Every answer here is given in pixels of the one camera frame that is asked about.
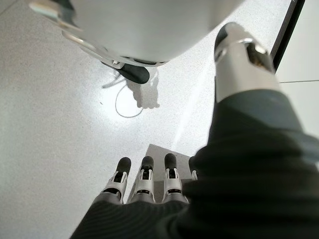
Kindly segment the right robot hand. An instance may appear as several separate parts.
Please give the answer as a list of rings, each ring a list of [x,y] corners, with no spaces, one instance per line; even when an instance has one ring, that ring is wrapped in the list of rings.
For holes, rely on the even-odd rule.
[[[215,41],[215,99],[207,145],[190,159],[195,179],[154,204],[104,190],[74,239],[316,239],[319,141],[281,91],[272,59],[241,25]]]

